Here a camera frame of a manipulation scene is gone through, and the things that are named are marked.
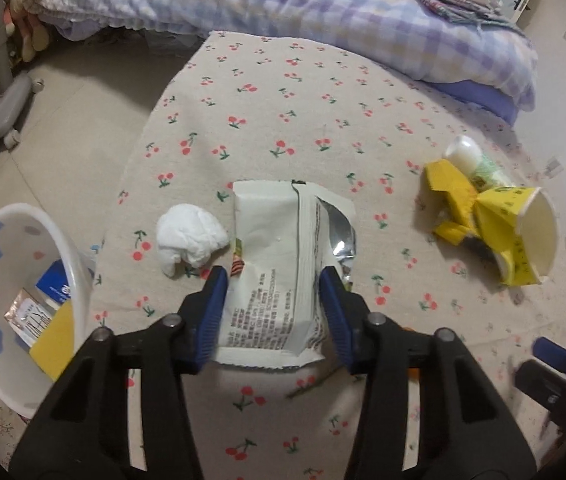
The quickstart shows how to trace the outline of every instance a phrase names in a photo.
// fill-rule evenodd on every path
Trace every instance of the yellow paper cup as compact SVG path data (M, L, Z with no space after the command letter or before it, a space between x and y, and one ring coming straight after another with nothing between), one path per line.
M474 214L506 285L543 283L554 265L556 212L540 187L499 187L479 194Z

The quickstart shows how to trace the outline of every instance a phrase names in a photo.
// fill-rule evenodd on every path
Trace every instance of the chair wheel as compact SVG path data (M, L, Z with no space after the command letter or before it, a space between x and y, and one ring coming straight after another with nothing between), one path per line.
M38 78L32 82L32 93L38 94L43 88L43 79Z
M21 133L14 128L6 133L4 137L4 145L8 150L12 150L19 142L21 142Z

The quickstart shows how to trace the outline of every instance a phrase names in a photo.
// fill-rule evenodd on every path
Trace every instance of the tablecloth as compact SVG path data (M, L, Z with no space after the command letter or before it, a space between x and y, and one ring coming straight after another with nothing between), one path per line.
M566 255L543 285L506 288L492 264L431 235L442 198L428 190L423 165L458 134L517 181L543 179L509 127L423 83L313 41L212 33L165 89L130 156L98 256L89 330L142 329L200 290L207 270L170 279L159 269L155 224L170 206L202 206L232 232L234 181L316 182L354 201L354 291L402 326L454 329L538 450L543 410L514 389L512 371L537 336L566 344ZM229 269L230 259L226 251L216 263ZM184 379L205 478L343 477L365 381L324 349L326 360L289 372L210 363ZM129 379L136 465L138 378ZM418 447L417 391L411 384L406 465Z

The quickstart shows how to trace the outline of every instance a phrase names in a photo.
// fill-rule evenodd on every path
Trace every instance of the white tissue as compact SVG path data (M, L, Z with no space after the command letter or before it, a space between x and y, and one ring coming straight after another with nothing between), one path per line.
M217 218L196 205L170 207L156 223L156 245L161 270L172 277L175 265L182 260L192 267L202 267L214 251L230 240Z

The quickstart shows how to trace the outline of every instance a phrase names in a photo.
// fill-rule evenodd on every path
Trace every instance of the white bottle cap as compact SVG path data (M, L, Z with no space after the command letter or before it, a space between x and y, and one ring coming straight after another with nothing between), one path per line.
M482 150L470 137L456 137L447 147L444 158L447 158L466 177L471 177L482 160Z

